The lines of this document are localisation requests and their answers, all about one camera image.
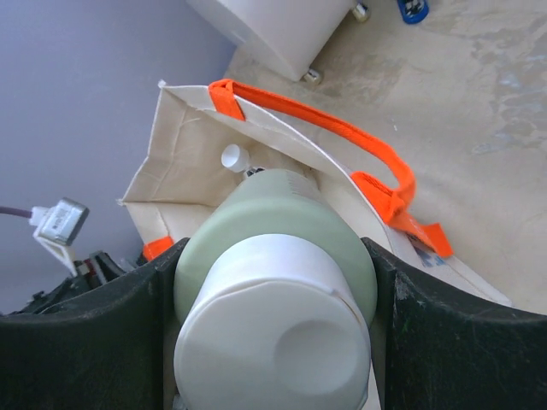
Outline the canvas bag orange handles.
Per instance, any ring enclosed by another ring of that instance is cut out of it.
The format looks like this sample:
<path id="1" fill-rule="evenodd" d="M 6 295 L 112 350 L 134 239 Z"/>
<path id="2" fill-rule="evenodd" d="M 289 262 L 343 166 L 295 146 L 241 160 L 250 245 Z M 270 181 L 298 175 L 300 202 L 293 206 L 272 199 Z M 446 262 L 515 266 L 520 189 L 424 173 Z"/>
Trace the canvas bag orange handles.
<path id="1" fill-rule="evenodd" d="M 143 163 L 121 198 L 148 251 L 192 236 L 243 182 L 263 196 L 288 179 L 289 192 L 330 207 L 359 236 L 467 293 L 510 299 L 453 253 L 440 225 L 409 212 L 412 169 L 387 143 L 337 117 L 268 91 L 223 79 L 211 85 L 160 84 Z M 221 164 L 237 144 L 247 179 Z"/>

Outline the green bottle white cap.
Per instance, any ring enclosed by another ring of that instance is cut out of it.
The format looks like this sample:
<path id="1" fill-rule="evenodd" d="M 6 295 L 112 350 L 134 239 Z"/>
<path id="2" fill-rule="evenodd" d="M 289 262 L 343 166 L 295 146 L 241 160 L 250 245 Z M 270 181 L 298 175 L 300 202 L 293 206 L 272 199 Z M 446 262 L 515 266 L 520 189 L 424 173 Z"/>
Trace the green bottle white cap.
<path id="1" fill-rule="evenodd" d="M 243 182 L 174 280 L 174 376 L 190 409 L 359 409 L 368 398 L 371 257 L 327 205 Z"/>

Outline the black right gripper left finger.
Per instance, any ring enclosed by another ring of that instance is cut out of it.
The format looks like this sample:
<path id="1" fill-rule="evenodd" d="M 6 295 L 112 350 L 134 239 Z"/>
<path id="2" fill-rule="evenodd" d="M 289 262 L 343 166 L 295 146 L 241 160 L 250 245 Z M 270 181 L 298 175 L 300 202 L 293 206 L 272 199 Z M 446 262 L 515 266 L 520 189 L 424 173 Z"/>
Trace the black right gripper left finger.
<path id="1" fill-rule="evenodd" d="M 174 273 L 187 241 L 43 314 L 1 318 L 3 409 L 169 409 Z"/>

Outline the small silver cap bottle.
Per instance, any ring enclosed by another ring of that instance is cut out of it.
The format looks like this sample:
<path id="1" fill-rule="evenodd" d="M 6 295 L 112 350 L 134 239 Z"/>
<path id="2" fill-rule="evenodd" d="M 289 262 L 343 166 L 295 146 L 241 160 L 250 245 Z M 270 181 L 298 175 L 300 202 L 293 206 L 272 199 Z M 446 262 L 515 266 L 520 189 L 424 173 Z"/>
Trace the small silver cap bottle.
<path id="1" fill-rule="evenodd" d="M 244 170 L 243 172 L 243 176 L 245 179 L 257 174 L 257 173 L 260 173 L 260 172 L 263 172 L 264 171 L 264 168 L 263 167 L 249 167 L 247 168 L 246 170 Z"/>

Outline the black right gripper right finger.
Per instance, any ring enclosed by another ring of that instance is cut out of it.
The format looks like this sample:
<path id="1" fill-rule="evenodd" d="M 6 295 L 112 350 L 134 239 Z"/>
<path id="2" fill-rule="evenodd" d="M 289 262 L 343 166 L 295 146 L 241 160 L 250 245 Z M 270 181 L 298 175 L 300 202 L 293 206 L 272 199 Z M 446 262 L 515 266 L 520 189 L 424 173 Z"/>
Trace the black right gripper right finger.
<path id="1" fill-rule="evenodd" d="M 468 294 L 363 238 L 383 409 L 544 409 L 546 318 Z"/>

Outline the clear bottle white cap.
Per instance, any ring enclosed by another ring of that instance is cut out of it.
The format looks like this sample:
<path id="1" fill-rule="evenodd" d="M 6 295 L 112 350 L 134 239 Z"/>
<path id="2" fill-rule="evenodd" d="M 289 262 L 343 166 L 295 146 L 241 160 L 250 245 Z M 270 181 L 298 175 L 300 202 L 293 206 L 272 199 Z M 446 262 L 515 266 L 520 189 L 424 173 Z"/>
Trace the clear bottle white cap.
<path id="1" fill-rule="evenodd" d="M 229 144 L 221 154 L 221 164 L 234 173 L 244 172 L 250 168 L 250 154 L 237 144 Z"/>

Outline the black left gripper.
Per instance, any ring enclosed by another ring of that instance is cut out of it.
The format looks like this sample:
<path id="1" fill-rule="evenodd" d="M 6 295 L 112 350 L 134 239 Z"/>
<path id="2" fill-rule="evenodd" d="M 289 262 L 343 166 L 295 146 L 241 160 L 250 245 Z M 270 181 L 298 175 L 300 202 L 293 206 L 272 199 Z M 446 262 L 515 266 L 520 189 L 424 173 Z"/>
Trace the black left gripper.
<path id="1" fill-rule="evenodd" d="M 17 314 L 41 314 L 58 303 L 68 301 L 76 296 L 97 289 L 145 264 L 144 254 L 141 253 L 135 261 L 121 259 L 115 262 L 109 254 L 97 251 L 82 261 L 76 261 L 77 275 L 63 280 L 51 292 L 40 291 Z"/>

